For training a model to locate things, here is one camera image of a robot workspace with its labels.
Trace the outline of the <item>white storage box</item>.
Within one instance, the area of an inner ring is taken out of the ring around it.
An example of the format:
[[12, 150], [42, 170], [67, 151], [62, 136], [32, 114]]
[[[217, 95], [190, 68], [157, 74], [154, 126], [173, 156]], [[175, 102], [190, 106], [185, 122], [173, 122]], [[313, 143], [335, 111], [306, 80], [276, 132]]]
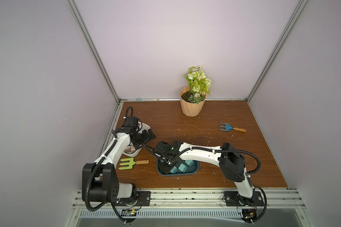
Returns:
[[148, 143], [150, 140], [152, 140], [153, 133], [149, 132], [150, 129], [151, 128], [149, 125], [144, 124], [144, 123], [139, 123], [138, 129], [136, 129], [136, 134], [133, 136], [130, 136], [131, 141], [130, 141], [130, 144], [128, 145], [128, 146], [134, 146], [134, 148], [136, 149], [136, 152], [131, 155], [125, 154], [124, 152], [123, 154], [130, 158], [136, 157], [141, 151], [141, 149], [143, 148], [143, 146], [146, 143]]

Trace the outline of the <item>pink plug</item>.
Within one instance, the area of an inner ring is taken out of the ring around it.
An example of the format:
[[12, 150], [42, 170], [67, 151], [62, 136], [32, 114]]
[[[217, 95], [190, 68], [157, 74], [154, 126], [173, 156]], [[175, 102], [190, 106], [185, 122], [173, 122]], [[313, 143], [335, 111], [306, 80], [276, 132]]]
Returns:
[[134, 148], [134, 146], [127, 146], [124, 150], [125, 154], [133, 154], [136, 152], [136, 149]]

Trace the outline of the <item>teal plug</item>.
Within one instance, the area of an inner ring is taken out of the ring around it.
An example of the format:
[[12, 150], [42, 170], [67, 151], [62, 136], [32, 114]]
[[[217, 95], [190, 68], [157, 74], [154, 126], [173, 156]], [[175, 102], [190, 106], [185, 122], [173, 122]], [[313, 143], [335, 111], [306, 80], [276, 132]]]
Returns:
[[185, 164], [183, 164], [183, 163], [181, 163], [181, 164], [179, 165], [179, 167], [178, 167], [178, 170], [179, 170], [180, 173], [186, 173], [187, 170], [188, 170], [188, 166], [185, 165]]
[[186, 160], [185, 163], [187, 166], [191, 166], [194, 164], [194, 161], [193, 160]]
[[170, 170], [170, 173], [171, 173], [171, 174], [177, 174], [178, 171], [179, 171], [178, 168], [174, 166], [174, 167]]

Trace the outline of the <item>dark teal storage box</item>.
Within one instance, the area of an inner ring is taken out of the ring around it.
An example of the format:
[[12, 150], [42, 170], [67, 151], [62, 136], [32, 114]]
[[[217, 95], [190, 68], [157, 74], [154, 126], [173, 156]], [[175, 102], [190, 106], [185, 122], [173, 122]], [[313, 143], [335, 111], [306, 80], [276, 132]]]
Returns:
[[175, 167], [179, 167], [179, 165], [183, 163], [186, 165], [185, 160], [178, 160], [174, 165], [169, 166], [167, 163], [165, 162], [161, 162], [160, 160], [157, 161], [157, 171], [160, 175], [162, 176], [184, 176], [184, 175], [193, 175], [195, 174], [198, 169], [199, 169], [199, 162], [198, 161], [194, 161], [194, 164], [191, 166], [188, 166], [188, 170], [186, 173], [180, 173], [178, 171], [177, 174], [171, 174], [170, 170], [175, 166]]

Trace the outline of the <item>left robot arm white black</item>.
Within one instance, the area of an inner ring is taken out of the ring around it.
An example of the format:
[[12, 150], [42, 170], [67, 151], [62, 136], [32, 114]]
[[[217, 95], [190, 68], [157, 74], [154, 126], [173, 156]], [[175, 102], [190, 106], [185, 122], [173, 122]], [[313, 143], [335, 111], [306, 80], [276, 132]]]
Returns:
[[127, 108], [123, 124], [112, 134], [112, 141], [100, 157], [82, 169], [82, 200], [89, 211], [97, 211], [108, 203], [114, 205], [121, 199], [137, 200], [135, 184], [120, 183], [116, 166], [128, 146], [140, 151], [155, 139], [150, 127], [133, 116], [133, 107]]

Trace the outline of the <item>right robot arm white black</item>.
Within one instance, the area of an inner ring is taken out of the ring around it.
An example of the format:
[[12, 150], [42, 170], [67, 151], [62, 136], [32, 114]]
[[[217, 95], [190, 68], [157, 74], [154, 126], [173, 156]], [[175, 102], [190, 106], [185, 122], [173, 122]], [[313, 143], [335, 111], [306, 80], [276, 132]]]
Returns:
[[158, 172], [164, 176], [193, 174], [199, 163], [209, 163], [221, 169], [225, 179], [234, 182], [237, 192], [225, 193], [222, 200], [231, 206], [265, 206], [262, 189], [256, 191], [251, 175], [261, 168], [259, 158], [248, 151], [239, 150], [229, 143], [218, 147], [191, 145], [181, 141], [173, 144], [159, 142], [155, 148], [145, 149], [156, 157]]

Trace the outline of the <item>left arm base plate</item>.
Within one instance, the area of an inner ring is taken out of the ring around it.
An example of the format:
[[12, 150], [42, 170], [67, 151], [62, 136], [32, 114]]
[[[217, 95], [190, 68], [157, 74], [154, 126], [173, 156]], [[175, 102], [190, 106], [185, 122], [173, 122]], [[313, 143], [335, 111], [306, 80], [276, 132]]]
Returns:
[[129, 198], [121, 198], [116, 200], [115, 206], [117, 207], [140, 207], [150, 206], [151, 192], [150, 191], [138, 191], [136, 194]]

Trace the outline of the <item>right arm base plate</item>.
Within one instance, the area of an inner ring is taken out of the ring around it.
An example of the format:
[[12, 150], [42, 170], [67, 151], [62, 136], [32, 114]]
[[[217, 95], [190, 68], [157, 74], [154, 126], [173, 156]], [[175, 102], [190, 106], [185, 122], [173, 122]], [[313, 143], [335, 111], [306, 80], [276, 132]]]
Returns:
[[225, 191], [221, 200], [226, 203], [226, 206], [233, 207], [261, 207], [265, 205], [263, 195], [258, 191], [254, 191], [251, 198], [243, 197], [236, 191]]

